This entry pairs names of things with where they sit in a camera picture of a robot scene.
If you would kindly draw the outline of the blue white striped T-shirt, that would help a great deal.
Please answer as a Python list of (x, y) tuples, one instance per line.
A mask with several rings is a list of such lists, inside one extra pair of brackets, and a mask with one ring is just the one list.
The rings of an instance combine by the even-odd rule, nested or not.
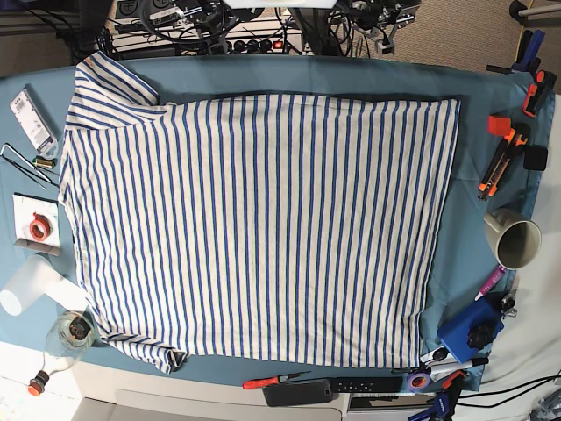
[(189, 355), (413, 367), (461, 102), (268, 93), (158, 101), (75, 70), (58, 200), (102, 341)]

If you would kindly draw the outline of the clear glass bottle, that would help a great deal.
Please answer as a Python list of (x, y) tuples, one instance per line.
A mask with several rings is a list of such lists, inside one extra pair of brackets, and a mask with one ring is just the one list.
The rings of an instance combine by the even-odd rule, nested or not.
[(40, 396), (53, 375), (80, 361), (94, 341), (94, 327), (82, 312), (63, 312), (46, 335), (43, 365), (29, 381), (28, 392)]

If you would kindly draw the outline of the blue black bar clamp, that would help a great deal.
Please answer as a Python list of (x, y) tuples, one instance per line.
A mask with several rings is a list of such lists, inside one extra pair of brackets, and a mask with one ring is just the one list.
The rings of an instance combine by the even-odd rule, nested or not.
[(442, 383), (442, 390), (434, 397), (431, 406), (408, 417), (409, 421), (451, 420), (466, 378), (465, 370), (449, 375)]

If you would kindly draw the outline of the orange black clamp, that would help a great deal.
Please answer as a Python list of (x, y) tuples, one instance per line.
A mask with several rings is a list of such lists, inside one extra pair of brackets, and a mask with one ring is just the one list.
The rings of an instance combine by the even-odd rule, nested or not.
[(536, 73), (534, 82), (529, 85), (522, 107), (525, 115), (534, 118), (542, 109), (545, 100), (554, 90), (557, 76), (549, 71), (540, 70)]

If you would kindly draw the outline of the pink white pen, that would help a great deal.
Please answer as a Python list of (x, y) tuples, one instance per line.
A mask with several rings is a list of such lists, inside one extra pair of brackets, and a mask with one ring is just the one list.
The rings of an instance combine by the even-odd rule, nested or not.
[(474, 300), (478, 301), (481, 297), (485, 296), (497, 284), (497, 282), (502, 278), (506, 271), (507, 270), (501, 264), (499, 264), (490, 274), (484, 284), (479, 288), (479, 291)]

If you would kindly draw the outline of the purple tape roll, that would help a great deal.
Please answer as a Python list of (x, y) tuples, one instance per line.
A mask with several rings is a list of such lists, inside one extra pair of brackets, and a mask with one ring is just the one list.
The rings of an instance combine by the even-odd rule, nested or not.
[(407, 388), (411, 393), (418, 393), (426, 389), (431, 383), (430, 374), (426, 372), (414, 372), (407, 376)]

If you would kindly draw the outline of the gold green battery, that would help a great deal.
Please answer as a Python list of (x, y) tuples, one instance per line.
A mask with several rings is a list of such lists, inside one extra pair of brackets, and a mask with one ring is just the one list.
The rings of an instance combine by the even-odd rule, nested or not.
[(36, 156), (32, 160), (32, 164), (36, 168), (54, 169), (56, 167), (56, 163), (57, 163), (56, 159), (46, 159), (40, 156)]

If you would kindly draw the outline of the black square block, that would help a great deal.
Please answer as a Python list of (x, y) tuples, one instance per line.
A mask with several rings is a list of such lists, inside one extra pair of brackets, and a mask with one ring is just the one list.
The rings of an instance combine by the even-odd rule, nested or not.
[(543, 172), (547, 167), (548, 149), (544, 146), (524, 148), (523, 167), (528, 171)]

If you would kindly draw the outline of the black power strip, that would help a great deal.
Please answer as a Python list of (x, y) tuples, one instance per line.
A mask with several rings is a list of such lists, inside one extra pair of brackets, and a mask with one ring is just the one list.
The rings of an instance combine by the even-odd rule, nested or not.
[(288, 44), (281, 39), (235, 39), (222, 41), (210, 46), (208, 55), (240, 54), (289, 54)]

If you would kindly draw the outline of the red tape roll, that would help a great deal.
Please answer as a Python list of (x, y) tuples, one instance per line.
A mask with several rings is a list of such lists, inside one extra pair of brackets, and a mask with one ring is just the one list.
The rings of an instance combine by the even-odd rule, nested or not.
[(34, 241), (45, 241), (52, 234), (52, 226), (49, 219), (42, 214), (34, 212), (32, 222), (29, 224), (29, 232)]

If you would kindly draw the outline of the white barcode blister pack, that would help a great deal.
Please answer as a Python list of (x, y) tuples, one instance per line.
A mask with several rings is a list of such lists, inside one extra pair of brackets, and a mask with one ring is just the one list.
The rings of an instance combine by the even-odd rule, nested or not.
[(10, 102), (10, 109), (37, 154), (48, 160), (55, 159), (59, 150), (58, 140), (27, 89), (22, 89), (15, 96)]

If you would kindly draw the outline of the orange black utility knife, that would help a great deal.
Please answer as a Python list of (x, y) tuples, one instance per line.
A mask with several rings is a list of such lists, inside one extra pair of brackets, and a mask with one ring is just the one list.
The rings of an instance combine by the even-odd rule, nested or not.
[(519, 123), (511, 127), (509, 133), (502, 137), (479, 183), (478, 199), (480, 201), (486, 201), (495, 195), (502, 176), (510, 162), (522, 152), (528, 143), (530, 133), (529, 125)]

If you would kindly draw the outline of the black smartphone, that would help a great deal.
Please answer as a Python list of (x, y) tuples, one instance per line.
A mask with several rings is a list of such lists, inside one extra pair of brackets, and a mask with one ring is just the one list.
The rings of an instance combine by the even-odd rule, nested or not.
[(269, 407), (330, 403), (333, 400), (328, 379), (280, 383), (266, 386), (262, 392)]

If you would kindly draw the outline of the grey ceramic mug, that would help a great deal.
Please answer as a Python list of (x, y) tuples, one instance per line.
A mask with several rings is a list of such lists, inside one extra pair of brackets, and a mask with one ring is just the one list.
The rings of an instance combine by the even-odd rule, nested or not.
[(542, 244), (535, 222), (507, 208), (487, 212), (483, 220), (487, 242), (501, 266), (518, 270), (535, 259)]

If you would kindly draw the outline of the black marker pen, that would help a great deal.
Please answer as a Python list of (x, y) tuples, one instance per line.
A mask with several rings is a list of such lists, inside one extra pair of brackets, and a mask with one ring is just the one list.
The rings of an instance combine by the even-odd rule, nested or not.
[(453, 374), (456, 371), (466, 370), (472, 367), (485, 366), (488, 362), (489, 359), (487, 357), (481, 357), (481, 358), (474, 358), (463, 363), (456, 362), (456, 363), (434, 365), (430, 367), (430, 379), (433, 382), (436, 382), (440, 379), (445, 378), (448, 375)]

